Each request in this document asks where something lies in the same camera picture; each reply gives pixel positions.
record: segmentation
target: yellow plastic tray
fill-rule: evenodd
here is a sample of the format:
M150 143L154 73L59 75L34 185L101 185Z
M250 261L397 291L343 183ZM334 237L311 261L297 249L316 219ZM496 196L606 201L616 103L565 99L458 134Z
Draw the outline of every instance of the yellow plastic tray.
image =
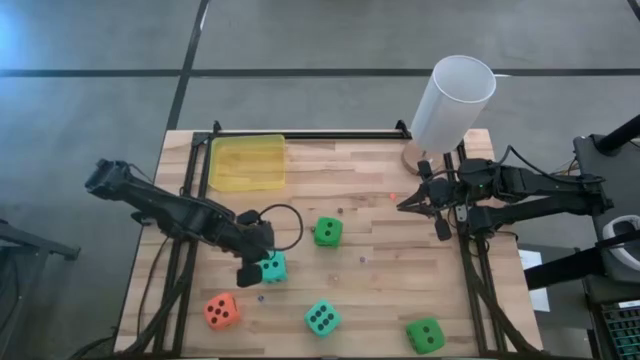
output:
M218 191L280 189L285 183L284 136L213 140L209 185Z

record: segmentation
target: gray floor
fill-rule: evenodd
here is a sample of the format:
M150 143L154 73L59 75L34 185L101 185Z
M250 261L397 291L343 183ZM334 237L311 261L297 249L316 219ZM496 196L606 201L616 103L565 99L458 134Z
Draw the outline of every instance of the gray floor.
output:
M179 69L198 4L0 1L0 69ZM496 68L640 67L638 35L625 0L224 0L209 6L194 67L430 68L456 53ZM178 128L389 128L412 118L427 81L191 79ZM153 174L177 82L0 78L0 218L83 249L48 264L29 357L65 358L117 325L140 228L83 183L101 157ZM475 126L490 129L496 153L512 144L553 170L572 158L573 137L639 113L639 93L640 77L499 78ZM516 229L536 244L594 241L586 218Z

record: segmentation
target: wooden table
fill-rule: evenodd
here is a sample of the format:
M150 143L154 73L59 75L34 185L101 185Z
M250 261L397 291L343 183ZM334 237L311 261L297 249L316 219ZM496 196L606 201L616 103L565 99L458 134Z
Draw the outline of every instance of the wooden table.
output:
M167 133L156 175L158 186L178 193L191 137L192 131ZM468 157L493 158L487 130L470 130L465 142ZM419 184L419 179L401 164L404 144L405 140L291 140L286 145L287 185L283 189L219 193L209 188L209 198L237 213L261 210L272 203L291 204L304 218L305 233L300 244L286 253L286 283L245 289L235 286L239 260L219 248L201 244L182 355L415 356L404 327L427 316L438 319L447 337L447 344L430 355L477 355L458 241L439 241L432 219L395 209L396 203L413 194ZM295 239L298 225L291 213L274 210L267 215L276 230L278 246ZM314 245L310 228L319 216L343 221L340 248ZM154 227L142 233L116 350L135 339L142 291L164 238ZM165 247L153 277L144 309L146 321L160 303L169 248ZM501 306L525 338L541 348L514 239L502 234L491 239L489 258ZM221 292L236 297L243 320L232 328L213 332L205 323L203 307ZM259 295L264 296L263 302L258 300ZM321 298L333 304L343 317L339 327L324 339L316 337L303 320L306 311ZM483 318L490 348L495 348L484 308ZM174 320L175 316L169 318L165 344L171 344Z

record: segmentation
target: orange dice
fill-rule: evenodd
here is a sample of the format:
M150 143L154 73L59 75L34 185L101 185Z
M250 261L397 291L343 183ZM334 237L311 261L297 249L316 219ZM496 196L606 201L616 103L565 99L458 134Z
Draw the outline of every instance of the orange dice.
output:
M204 306L204 318L214 330L222 330L240 320L236 300L229 293L213 297Z

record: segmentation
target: white cylinder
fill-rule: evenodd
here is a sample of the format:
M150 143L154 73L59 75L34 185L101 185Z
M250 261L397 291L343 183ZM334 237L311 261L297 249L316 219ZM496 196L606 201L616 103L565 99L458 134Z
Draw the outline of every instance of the white cylinder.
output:
M413 140L427 152L453 151L495 90L496 78L480 60L438 61L411 123Z

